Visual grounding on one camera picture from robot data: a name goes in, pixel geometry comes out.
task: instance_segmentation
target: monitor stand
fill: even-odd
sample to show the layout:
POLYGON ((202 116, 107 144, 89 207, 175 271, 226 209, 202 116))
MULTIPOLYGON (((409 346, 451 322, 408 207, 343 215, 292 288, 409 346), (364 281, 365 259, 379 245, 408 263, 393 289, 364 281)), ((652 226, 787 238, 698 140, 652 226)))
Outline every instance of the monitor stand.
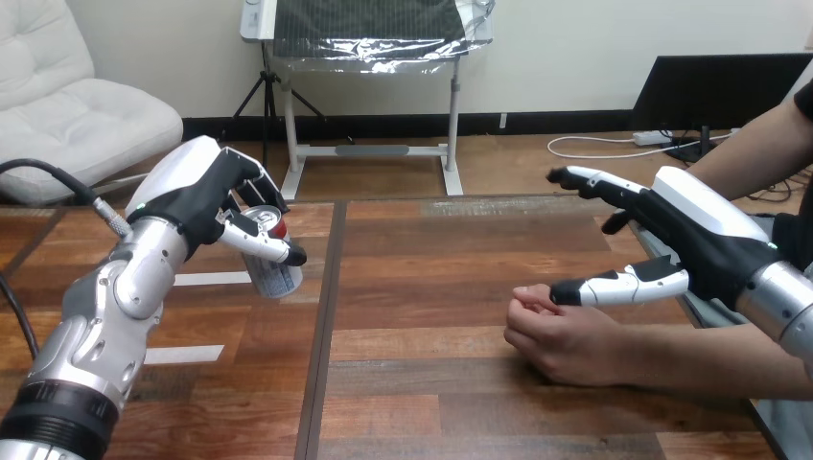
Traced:
MULTIPOLYGON (((690 144, 697 140, 696 138, 684 139, 684 144, 690 144)), ((680 147, 678 149, 667 150, 665 153, 672 158, 676 158, 688 163, 696 163, 701 158, 706 156, 712 149, 717 147, 716 144, 711 142, 711 134, 708 126, 703 126, 700 129, 700 144, 692 144, 690 146, 680 147)), ((678 141, 672 141, 671 144, 663 144, 664 148, 676 147, 678 141)))

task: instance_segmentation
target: person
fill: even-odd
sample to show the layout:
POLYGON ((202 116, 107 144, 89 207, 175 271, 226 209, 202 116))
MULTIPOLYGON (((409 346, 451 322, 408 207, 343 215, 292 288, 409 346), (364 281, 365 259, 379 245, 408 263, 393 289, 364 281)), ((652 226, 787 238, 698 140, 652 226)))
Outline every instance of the person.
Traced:
MULTIPOLYGON (((813 164, 813 81, 743 127, 688 171, 727 199, 764 190, 813 164)), ((813 273, 813 192, 797 216, 771 219, 783 259, 813 273)), ((616 323, 593 308, 554 305, 549 287, 517 287, 505 340, 551 380, 766 400, 813 400, 801 360, 752 324, 692 329, 616 323)), ((762 404, 759 412, 788 458, 808 458, 813 402, 762 404)))

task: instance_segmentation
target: white wall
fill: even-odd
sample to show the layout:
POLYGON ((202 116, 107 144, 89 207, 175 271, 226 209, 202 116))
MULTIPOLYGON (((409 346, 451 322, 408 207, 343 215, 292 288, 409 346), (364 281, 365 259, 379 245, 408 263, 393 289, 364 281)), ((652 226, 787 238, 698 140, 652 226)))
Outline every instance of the white wall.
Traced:
MULTIPOLYGON (((230 116, 261 69, 259 45, 238 32, 243 0, 68 3, 97 75, 181 116, 230 116)), ((495 42, 464 59, 464 112, 631 108, 657 55, 800 51, 813 2, 499 0, 495 20, 495 42)), ((302 74, 294 87, 327 114, 448 110, 445 76, 302 74)))

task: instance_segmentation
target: computer monitor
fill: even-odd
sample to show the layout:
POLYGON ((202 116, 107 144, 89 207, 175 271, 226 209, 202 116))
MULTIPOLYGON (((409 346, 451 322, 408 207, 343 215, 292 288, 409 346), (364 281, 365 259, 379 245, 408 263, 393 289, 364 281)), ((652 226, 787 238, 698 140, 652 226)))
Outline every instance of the computer monitor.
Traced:
POLYGON ((813 54, 659 56, 633 109, 632 130, 743 127, 787 96, 813 54))

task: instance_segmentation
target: black tripod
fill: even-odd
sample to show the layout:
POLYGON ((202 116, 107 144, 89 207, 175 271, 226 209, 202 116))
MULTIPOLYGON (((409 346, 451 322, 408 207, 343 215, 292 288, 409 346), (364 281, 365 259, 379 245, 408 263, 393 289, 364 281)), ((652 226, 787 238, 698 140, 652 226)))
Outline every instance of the black tripod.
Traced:
MULTIPOLYGON (((263 66, 267 68, 266 62, 266 44, 261 43, 261 50, 263 52, 263 66)), ((226 131, 229 127, 231 127, 238 118, 240 118, 240 114, 243 113, 243 109, 245 106, 248 105, 248 102, 251 101, 251 98, 254 97, 254 93, 260 89, 260 85, 265 83, 265 102, 263 103, 263 166, 267 167, 268 164, 268 129, 270 127, 271 121, 277 121, 277 114, 276 108, 274 107, 274 91, 273 91, 273 84, 274 83, 282 83, 282 80, 277 76, 277 74, 271 72, 267 72, 263 70, 260 72, 260 78, 257 79, 257 82, 254 83, 254 86, 251 88, 251 91, 248 92, 248 96, 245 97, 243 103, 240 104, 240 108, 234 112, 234 116, 231 117, 231 121, 223 126, 223 130, 221 131, 221 138, 220 140, 223 141, 226 138, 226 131)), ((304 104, 308 109, 313 112, 316 117, 324 123, 325 125, 330 125, 328 123, 328 117, 326 117, 322 112, 320 112, 312 103, 309 103, 307 99, 303 98, 301 94, 297 93, 295 90, 290 91, 294 98, 298 99, 299 102, 304 104)), ((342 137, 347 139, 351 145, 355 145, 356 141, 350 137, 349 134, 344 134, 342 137)))

